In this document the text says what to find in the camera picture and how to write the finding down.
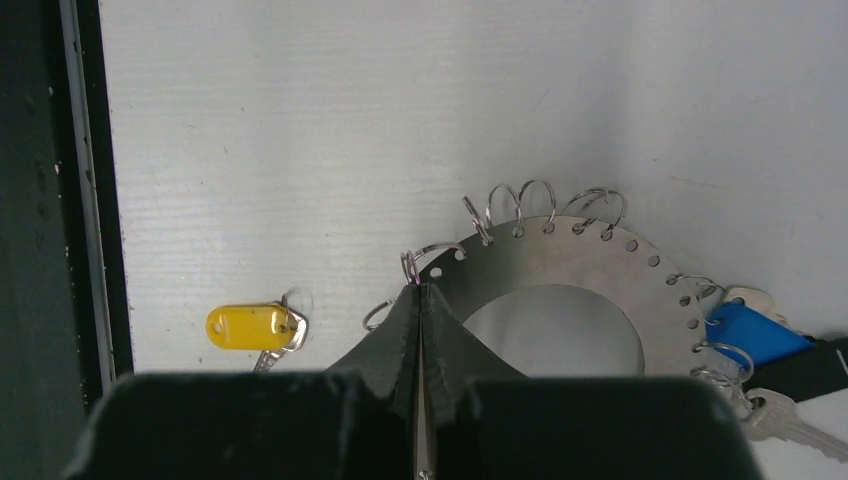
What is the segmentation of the silver plain key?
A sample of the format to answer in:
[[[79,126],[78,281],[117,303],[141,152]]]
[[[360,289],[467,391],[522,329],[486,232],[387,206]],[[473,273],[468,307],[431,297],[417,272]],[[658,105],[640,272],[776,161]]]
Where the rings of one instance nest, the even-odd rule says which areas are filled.
[[[779,439],[812,447],[825,457],[847,463],[847,443],[804,422],[790,397],[764,388],[752,388],[744,394],[751,405],[750,413],[741,421],[741,429],[749,440]]]

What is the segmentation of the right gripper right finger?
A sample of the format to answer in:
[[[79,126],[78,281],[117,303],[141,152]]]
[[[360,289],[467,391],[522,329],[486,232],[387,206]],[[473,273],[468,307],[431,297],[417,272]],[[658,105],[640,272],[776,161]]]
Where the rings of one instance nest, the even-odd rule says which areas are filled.
[[[424,385],[435,423],[455,422],[470,382],[525,377],[459,322],[435,285],[421,285],[420,300]]]

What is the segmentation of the metal disc keyring holder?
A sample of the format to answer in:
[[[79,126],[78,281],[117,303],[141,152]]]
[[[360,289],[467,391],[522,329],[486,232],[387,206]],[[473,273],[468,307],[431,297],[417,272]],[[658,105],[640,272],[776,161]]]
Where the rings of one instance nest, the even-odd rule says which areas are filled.
[[[499,186],[512,219],[476,211],[472,236],[404,253],[406,278],[436,286],[459,323],[523,373],[683,375],[740,392],[755,363],[709,338],[701,302],[711,280],[624,229],[621,193],[591,187],[533,216],[533,188]]]

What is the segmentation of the black tagged key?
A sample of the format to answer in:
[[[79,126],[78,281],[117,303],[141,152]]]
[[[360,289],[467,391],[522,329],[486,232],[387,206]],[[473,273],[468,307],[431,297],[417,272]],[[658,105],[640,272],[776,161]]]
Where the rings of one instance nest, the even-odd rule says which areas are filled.
[[[847,389],[847,338],[834,338],[813,348],[755,369],[743,390],[762,388],[797,403]]]

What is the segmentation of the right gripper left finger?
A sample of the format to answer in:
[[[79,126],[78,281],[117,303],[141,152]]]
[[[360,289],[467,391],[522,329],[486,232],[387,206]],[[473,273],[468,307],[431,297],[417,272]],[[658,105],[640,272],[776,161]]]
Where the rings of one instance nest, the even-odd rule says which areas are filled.
[[[421,310],[422,288],[404,287],[381,325],[326,371],[357,376],[389,411],[409,416],[416,398]]]

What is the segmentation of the yellow tagged key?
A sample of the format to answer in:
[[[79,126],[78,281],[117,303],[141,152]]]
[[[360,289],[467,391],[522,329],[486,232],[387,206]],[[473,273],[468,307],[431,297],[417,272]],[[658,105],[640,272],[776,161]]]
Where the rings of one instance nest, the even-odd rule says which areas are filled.
[[[207,314],[204,327],[217,348],[256,353],[253,371],[265,373],[285,355],[303,347],[309,320],[283,295],[264,303],[218,306]]]

